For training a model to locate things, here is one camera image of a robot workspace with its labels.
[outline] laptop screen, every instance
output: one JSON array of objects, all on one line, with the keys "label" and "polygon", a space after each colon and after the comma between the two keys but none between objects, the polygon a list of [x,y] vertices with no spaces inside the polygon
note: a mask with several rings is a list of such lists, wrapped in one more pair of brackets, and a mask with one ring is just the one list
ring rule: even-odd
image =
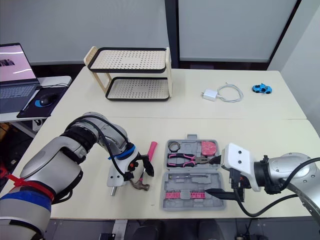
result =
[{"label": "laptop screen", "polygon": [[0,46],[0,82],[31,79],[36,76],[20,44]]}]

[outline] laptop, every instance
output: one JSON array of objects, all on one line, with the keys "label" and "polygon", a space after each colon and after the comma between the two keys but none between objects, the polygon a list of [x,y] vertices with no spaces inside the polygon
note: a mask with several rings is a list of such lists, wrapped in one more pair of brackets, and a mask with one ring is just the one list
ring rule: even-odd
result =
[{"label": "laptop", "polygon": [[0,44],[0,113],[22,110],[39,85],[20,43]]}]

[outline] pink hammer handle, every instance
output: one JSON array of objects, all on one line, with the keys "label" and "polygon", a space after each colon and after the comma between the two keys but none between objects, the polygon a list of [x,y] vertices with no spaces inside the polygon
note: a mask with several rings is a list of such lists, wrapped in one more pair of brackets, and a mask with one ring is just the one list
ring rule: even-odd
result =
[{"label": "pink hammer handle", "polygon": [[148,157],[149,157],[149,161],[151,162],[153,156],[154,156],[154,153],[155,153],[155,150],[156,150],[156,147],[157,147],[158,143],[156,141],[152,141],[151,144],[150,144],[150,148],[149,148],[149,151],[148,151]]}]

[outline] gray tool case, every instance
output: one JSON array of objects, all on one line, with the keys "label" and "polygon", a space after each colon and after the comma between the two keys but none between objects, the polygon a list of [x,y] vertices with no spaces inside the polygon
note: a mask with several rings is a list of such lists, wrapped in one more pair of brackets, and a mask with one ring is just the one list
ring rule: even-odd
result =
[{"label": "gray tool case", "polygon": [[[224,200],[218,199],[204,192],[206,189],[224,189],[222,175],[217,169],[217,164],[197,164],[193,167],[168,167],[167,164],[182,164],[187,159],[174,157],[168,158],[168,154],[193,154],[202,156],[202,141],[212,142],[216,145],[213,158],[219,156],[218,143],[215,140],[200,140],[196,134],[188,134],[185,140],[169,140],[166,144],[164,164],[168,171],[164,174],[161,188],[161,207],[165,211],[185,210],[222,210],[226,207]],[[171,152],[169,144],[178,142],[180,149]]]}]

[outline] hammer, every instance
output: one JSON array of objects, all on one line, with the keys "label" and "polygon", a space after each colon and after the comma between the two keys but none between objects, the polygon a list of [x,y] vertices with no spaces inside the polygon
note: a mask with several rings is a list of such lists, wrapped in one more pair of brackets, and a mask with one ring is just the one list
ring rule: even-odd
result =
[{"label": "hammer", "polygon": [[[149,148],[149,151],[148,151],[148,157],[149,157],[149,161],[151,162],[152,160],[152,157],[155,153],[155,150],[156,150],[156,147],[157,147],[158,143],[156,141],[152,141],[151,144],[150,144],[150,148]],[[150,185],[149,184],[143,184],[143,179],[144,179],[144,173],[145,173],[146,169],[143,170],[139,180],[137,182],[134,182],[130,179],[130,183],[131,185],[135,188],[135,189],[138,189],[138,190],[145,190],[145,191],[148,191],[149,188],[150,188]]]}]

